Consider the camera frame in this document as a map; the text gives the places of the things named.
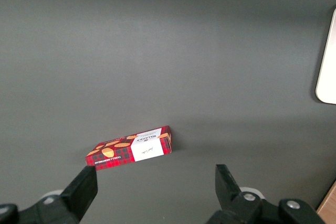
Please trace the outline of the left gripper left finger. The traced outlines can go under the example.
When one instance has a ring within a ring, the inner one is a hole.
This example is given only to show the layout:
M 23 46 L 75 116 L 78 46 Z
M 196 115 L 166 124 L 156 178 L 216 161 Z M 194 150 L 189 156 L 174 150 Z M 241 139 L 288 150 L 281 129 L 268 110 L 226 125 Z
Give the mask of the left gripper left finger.
M 79 223 L 98 192 L 97 173 L 86 166 L 59 194 L 20 212 L 20 223 Z

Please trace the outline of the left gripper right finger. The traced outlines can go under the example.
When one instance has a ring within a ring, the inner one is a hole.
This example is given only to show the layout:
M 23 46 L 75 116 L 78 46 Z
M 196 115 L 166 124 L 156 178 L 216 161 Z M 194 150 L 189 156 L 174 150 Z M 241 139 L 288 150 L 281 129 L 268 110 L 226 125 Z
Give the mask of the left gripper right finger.
M 221 210 L 207 223 L 281 223 L 278 207 L 253 189 L 241 189 L 224 164 L 215 168 L 215 191 Z

